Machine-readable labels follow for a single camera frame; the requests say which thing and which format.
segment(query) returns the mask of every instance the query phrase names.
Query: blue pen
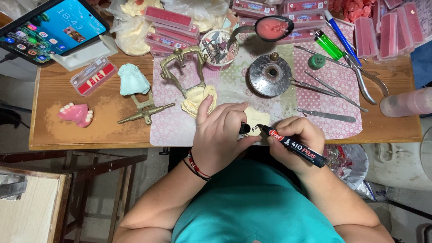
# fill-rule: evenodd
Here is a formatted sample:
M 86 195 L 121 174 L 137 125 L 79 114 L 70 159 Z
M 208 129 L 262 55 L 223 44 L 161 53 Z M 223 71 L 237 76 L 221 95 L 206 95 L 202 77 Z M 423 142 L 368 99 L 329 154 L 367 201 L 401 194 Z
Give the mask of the blue pen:
M 336 22 L 334 21 L 331 13 L 328 10 L 324 10 L 324 14 L 325 14 L 327 21 L 333 27 L 336 35 L 339 37 L 340 41 L 342 42 L 343 46 L 345 47 L 346 51 L 356 59 L 356 61 L 359 63 L 360 66 L 362 66 L 359 58 L 357 57 L 357 55 L 354 53 L 353 49 L 349 45 L 348 40 L 345 38 L 345 36 L 343 36 L 342 32 L 340 31 L 339 27 L 337 26 Z

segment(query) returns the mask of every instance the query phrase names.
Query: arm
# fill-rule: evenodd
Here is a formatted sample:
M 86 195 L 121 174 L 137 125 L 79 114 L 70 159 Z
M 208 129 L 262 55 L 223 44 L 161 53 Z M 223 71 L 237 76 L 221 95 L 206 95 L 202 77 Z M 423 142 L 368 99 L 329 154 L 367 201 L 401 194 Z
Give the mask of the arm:
M 309 148 L 323 152 L 324 132 L 306 118 L 290 117 L 280 122 L 276 129 L 282 136 L 298 136 Z M 312 165 L 273 137 L 268 137 L 268 141 L 271 155 L 296 173 L 309 200 L 346 242 L 393 242 L 375 212 L 327 166 Z
M 197 115 L 192 155 L 200 171 L 214 175 L 227 167 L 259 137 L 238 139 L 247 103 L 227 103 L 209 115 L 212 96 L 203 100 Z M 170 173 L 152 185 L 120 222 L 114 243 L 167 243 L 178 218 L 206 181 L 181 161 Z

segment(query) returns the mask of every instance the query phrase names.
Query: phone screen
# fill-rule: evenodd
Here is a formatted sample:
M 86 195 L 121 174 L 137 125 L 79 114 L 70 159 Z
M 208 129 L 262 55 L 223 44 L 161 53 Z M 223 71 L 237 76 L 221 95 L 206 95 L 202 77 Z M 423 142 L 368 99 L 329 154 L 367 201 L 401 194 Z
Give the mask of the phone screen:
M 106 31 L 78 0 L 65 0 L 0 37 L 4 48 L 39 63 L 62 54 Z

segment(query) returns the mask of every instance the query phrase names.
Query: smartphone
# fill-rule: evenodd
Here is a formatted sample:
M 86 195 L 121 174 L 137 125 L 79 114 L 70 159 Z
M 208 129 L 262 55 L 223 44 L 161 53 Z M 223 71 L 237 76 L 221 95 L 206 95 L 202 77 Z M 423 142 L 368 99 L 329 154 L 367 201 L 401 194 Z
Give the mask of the smartphone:
M 0 29 L 0 47 L 44 65 L 99 39 L 108 23 L 85 0 L 50 0 Z

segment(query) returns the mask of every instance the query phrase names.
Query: green cap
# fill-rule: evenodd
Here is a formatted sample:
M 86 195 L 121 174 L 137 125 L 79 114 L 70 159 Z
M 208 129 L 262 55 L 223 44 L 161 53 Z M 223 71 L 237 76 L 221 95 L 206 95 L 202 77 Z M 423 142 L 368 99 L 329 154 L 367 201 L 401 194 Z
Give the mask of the green cap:
M 308 66 L 312 70 L 318 70 L 318 69 L 322 68 L 324 66 L 324 64 L 325 64 L 325 58 L 321 54 L 315 54 L 315 55 L 311 56 L 308 60 Z

